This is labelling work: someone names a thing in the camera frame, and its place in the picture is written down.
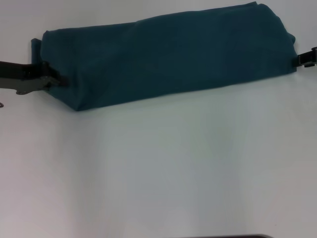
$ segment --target metal clamp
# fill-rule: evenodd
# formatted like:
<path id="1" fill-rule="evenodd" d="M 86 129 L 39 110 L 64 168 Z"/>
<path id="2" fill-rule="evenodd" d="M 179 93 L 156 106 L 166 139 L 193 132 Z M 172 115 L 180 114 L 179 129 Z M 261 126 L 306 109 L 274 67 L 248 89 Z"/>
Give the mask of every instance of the metal clamp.
<path id="1" fill-rule="evenodd" d="M 0 61 L 0 88 L 15 89 L 25 95 L 33 91 L 49 90 L 53 86 L 66 86 L 65 78 L 47 62 L 17 64 Z"/>
<path id="2" fill-rule="evenodd" d="M 298 55 L 296 59 L 293 60 L 294 67 L 304 66 L 312 67 L 317 64 L 317 47 L 312 48 L 312 51 Z"/>

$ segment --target white surface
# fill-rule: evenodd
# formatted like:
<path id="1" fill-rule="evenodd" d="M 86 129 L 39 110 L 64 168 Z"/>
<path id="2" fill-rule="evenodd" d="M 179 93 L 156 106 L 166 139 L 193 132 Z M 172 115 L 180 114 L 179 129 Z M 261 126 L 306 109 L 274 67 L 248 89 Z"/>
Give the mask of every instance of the white surface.
<path id="1" fill-rule="evenodd" d="M 245 0 L 2 0 L 0 60 L 27 63 L 45 30 Z M 313 0 L 266 0 L 299 53 Z M 75 113 L 0 90 L 1 238 L 316 237 L 317 68 Z"/>

